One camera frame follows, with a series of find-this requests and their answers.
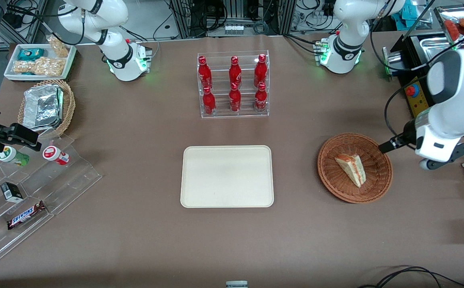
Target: wicker basket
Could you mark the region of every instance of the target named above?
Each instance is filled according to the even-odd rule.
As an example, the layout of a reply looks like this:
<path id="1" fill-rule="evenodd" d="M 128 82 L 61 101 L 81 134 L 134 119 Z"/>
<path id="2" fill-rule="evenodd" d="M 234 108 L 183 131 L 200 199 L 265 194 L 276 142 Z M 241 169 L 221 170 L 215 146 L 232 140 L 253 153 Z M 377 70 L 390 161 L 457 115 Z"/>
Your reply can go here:
<path id="1" fill-rule="evenodd" d="M 73 117 L 73 111 L 75 110 L 75 98 L 73 97 L 73 92 L 70 89 L 70 86 L 63 80 L 45 80 L 36 84 L 34 87 L 38 87 L 46 84 L 57 84 L 61 89 L 63 89 L 63 122 L 56 128 L 58 135 L 61 135 L 70 125 L 71 119 Z M 18 112 L 18 122 L 22 124 L 24 122 L 24 107 L 25 107 L 25 98 L 22 100 L 22 105 L 20 106 L 20 111 Z"/>
<path id="2" fill-rule="evenodd" d="M 335 161 L 341 153 L 358 154 L 365 169 L 366 182 L 358 188 Z M 355 204 L 380 199 L 387 193 L 394 172 L 378 143 L 361 134 L 343 133 L 327 140 L 319 151 L 317 171 L 326 188 L 336 197 Z"/>

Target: table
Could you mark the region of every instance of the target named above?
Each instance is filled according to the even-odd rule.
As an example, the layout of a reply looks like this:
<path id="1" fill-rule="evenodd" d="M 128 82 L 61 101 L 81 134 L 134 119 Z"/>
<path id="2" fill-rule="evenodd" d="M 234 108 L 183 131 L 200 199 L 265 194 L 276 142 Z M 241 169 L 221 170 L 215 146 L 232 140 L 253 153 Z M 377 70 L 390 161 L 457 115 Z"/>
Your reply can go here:
<path id="1" fill-rule="evenodd" d="M 378 49 L 399 36 L 376 33 Z M 264 49 L 271 55 L 271 115 L 202 120 L 197 53 Z M 78 47 L 67 134 L 104 178 L 0 260 L 0 287 L 219 288 L 244 279 L 252 288 L 352 288 L 408 264 L 464 282 L 460 163 L 423 171 L 412 151 L 393 151 L 392 187 L 372 204 L 343 202 L 318 178 L 317 153 L 329 137 L 391 137 L 383 107 L 400 85 L 384 79 L 365 49 L 351 73 L 336 75 L 281 36 L 162 42 L 151 73 L 120 82 L 100 62 L 98 47 Z M 0 123 L 16 120 L 31 86 L 3 81 Z M 402 97 L 389 116 L 402 129 L 410 117 Z M 184 149 L 243 144 L 271 148 L 274 204 L 183 208 Z M 400 281 L 435 287 L 430 279 L 409 274 Z"/>

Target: small plastic bottle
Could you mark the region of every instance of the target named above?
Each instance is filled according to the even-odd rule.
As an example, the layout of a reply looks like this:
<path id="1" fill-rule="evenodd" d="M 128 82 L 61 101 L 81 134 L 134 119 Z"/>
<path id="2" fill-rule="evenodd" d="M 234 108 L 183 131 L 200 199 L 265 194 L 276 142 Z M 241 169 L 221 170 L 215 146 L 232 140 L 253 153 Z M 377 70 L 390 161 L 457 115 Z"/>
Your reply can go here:
<path id="1" fill-rule="evenodd" d="M 43 150 L 43 158 L 48 161 L 54 161 L 59 165 L 65 166 L 70 162 L 70 155 L 61 151 L 56 146 L 48 146 Z"/>
<path id="2" fill-rule="evenodd" d="M 259 62 L 255 66 L 255 78 L 253 80 L 253 85 L 258 88 L 260 82 L 265 81 L 265 76 L 267 75 L 267 65 L 265 64 L 266 60 L 265 54 L 259 55 Z"/>
<path id="3" fill-rule="evenodd" d="M 267 101 L 267 93 L 265 92 L 265 83 L 259 83 L 259 90 L 255 93 L 254 109 L 257 113 L 262 113 L 265 110 L 265 102 Z"/>
<path id="4" fill-rule="evenodd" d="M 212 73 L 210 72 L 210 67 L 207 64 L 207 59 L 205 56 L 200 56 L 198 58 L 198 75 L 202 86 L 209 86 L 212 89 Z"/>
<path id="5" fill-rule="evenodd" d="M 230 83 L 230 111 L 239 112 L 241 110 L 241 92 L 237 83 Z"/>
<path id="6" fill-rule="evenodd" d="M 205 114 L 214 116 L 216 115 L 216 98 L 210 93 L 210 87 L 204 86 L 203 88 L 203 106 Z"/>
<path id="7" fill-rule="evenodd" d="M 237 87 L 241 87 L 241 68 L 239 67 L 239 58 L 237 56 L 232 56 L 230 59 L 230 70 L 228 75 L 230 76 L 230 83 L 237 83 Z"/>
<path id="8" fill-rule="evenodd" d="M 4 146 L 4 150 L 0 152 L 0 160 L 2 162 L 14 163 L 17 166 L 25 166 L 29 163 L 29 155 L 18 152 L 11 146 Z"/>

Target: sandwich slice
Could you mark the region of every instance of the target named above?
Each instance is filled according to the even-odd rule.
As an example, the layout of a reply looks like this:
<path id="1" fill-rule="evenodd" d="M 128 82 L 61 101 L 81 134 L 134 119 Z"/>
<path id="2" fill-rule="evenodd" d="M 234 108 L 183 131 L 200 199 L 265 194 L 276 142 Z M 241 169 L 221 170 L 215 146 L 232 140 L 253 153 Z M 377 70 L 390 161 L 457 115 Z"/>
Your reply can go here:
<path id="1" fill-rule="evenodd" d="M 360 156 L 353 154 L 339 154 L 335 161 L 340 165 L 342 170 L 349 176 L 351 181 L 360 188 L 365 183 L 365 170 L 360 160 Z"/>

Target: coca-cola bottle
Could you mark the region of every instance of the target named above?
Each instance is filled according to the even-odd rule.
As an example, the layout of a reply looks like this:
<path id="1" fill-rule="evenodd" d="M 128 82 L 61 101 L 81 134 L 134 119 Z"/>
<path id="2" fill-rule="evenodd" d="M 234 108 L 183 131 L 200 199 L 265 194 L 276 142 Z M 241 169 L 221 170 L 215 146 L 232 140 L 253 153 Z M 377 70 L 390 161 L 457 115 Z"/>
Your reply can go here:
<path id="1" fill-rule="evenodd" d="M 212 74 L 207 64 L 205 56 L 198 57 L 198 75 L 202 86 L 209 86 L 212 89 Z"/>
<path id="2" fill-rule="evenodd" d="M 267 65 L 265 64 L 266 58 L 265 54 L 260 54 L 259 62 L 257 63 L 257 66 L 255 66 L 255 78 L 253 80 L 253 85 L 257 88 L 259 87 L 260 82 L 265 81 L 265 76 L 267 75 Z"/>
<path id="3" fill-rule="evenodd" d="M 230 110 L 232 112 L 239 112 L 241 110 L 241 93 L 239 92 L 239 86 L 237 83 L 230 83 Z"/>
<path id="4" fill-rule="evenodd" d="M 210 93 L 210 87 L 203 87 L 203 106 L 205 114 L 214 116 L 216 114 L 216 98 Z"/>
<path id="5" fill-rule="evenodd" d="M 265 102 L 267 101 L 267 93 L 265 92 L 265 83 L 259 83 L 259 90 L 255 93 L 254 109 L 256 112 L 261 113 L 265 110 Z"/>
<path id="6" fill-rule="evenodd" d="M 237 86 L 240 88 L 241 68 L 239 67 L 239 58 L 237 56 L 232 56 L 230 62 L 232 63 L 230 70 L 228 71 L 228 75 L 230 76 L 230 83 L 237 83 Z"/>

